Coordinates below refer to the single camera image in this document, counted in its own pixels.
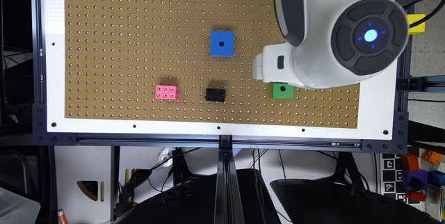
green block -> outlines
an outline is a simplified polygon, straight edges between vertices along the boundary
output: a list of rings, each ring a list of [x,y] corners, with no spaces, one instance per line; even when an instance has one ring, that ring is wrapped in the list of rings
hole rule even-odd
[[[293,86],[286,84],[272,83],[272,98],[273,99],[292,99]]]

blue block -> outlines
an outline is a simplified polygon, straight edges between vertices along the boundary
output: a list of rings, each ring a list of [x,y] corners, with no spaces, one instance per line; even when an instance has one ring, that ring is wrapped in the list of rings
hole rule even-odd
[[[423,186],[422,190],[426,190],[426,184],[428,183],[428,171],[425,171],[425,170],[417,170],[417,171],[404,170],[402,186],[405,190],[408,190],[408,191],[415,190],[414,188],[412,188],[409,185],[412,178],[417,178],[421,182],[423,182],[425,185]]]
[[[232,57],[234,55],[234,32],[210,32],[210,56]]]
[[[445,174],[439,171],[429,172],[428,183],[438,186],[445,185]]]

brown pegboard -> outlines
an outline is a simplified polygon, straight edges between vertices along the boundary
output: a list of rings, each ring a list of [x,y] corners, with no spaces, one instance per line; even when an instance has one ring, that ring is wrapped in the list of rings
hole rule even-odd
[[[234,32],[234,57],[209,55],[219,30]],[[273,0],[65,0],[65,117],[357,128],[359,84],[272,99],[252,78],[279,42]],[[179,99],[155,99],[159,84]],[[226,102],[206,102],[208,87]]]

metal frame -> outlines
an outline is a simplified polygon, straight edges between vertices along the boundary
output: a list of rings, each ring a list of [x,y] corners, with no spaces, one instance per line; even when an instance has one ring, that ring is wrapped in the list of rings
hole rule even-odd
[[[220,136],[214,224],[244,224],[232,136]]]
[[[32,0],[35,104],[33,105],[33,144],[35,145],[138,145],[218,147],[218,135],[173,134],[81,134],[47,132],[45,26],[41,14],[43,0]],[[398,59],[397,77],[409,77],[411,38]],[[290,150],[322,150],[342,152],[405,153],[407,147],[407,92],[397,92],[394,130],[391,140],[341,138],[258,138],[233,136],[235,148],[273,148]]]

black lego brick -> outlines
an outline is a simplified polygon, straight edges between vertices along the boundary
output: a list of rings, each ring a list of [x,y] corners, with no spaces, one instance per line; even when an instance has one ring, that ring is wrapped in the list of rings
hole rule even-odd
[[[225,89],[207,88],[205,98],[208,102],[224,102]]]

